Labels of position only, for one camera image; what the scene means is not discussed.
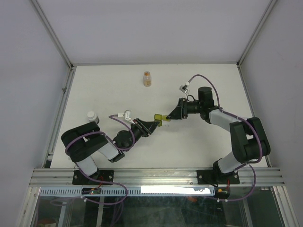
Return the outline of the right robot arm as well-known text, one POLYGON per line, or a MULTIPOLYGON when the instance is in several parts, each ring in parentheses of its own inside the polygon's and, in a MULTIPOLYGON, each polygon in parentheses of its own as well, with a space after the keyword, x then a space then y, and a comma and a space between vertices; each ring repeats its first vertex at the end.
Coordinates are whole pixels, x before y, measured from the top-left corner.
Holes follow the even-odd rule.
POLYGON ((180 98, 175 109, 166 117, 170 120, 186 119, 189 114, 199 114, 208 124, 221 127, 230 133, 231 152, 213 163, 211 170, 199 170, 199 184, 217 187, 236 183, 235 172, 245 164, 261 160, 271 152, 262 122, 258 117, 244 119, 221 110, 214 104, 210 87, 198 89, 198 99, 180 98))

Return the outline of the clear bottle orange pills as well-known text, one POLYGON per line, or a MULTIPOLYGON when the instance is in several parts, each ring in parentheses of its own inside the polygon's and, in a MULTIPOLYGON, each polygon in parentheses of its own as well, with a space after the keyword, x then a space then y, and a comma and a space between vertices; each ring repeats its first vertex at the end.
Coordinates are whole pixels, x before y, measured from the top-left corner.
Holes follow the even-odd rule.
POLYGON ((150 87, 152 85, 152 77, 150 72, 146 71, 143 74, 143 84, 145 87, 150 87))

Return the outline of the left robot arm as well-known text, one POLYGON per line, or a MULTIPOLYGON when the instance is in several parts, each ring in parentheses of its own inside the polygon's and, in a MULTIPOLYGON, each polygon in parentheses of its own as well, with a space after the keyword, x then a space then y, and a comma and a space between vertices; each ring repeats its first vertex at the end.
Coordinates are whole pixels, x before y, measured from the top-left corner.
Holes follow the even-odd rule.
POLYGON ((78 167, 83 179, 92 184, 101 179, 92 154, 99 152, 111 163, 117 162, 140 138, 151 136, 159 125, 158 121, 146 122, 136 118, 127 130, 119 131, 110 139, 96 122, 89 122, 63 133, 61 141, 66 155, 78 167))

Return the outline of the green pill box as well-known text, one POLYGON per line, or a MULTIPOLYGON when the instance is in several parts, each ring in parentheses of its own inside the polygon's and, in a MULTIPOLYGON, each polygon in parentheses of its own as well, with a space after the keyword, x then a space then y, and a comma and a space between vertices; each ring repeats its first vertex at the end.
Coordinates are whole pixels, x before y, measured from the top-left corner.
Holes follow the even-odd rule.
POLYGON ((155 114, 154 121, 158 123, 158 127, 161 127, 164 122, 170 122, 171 119, 167 115, 155 114))

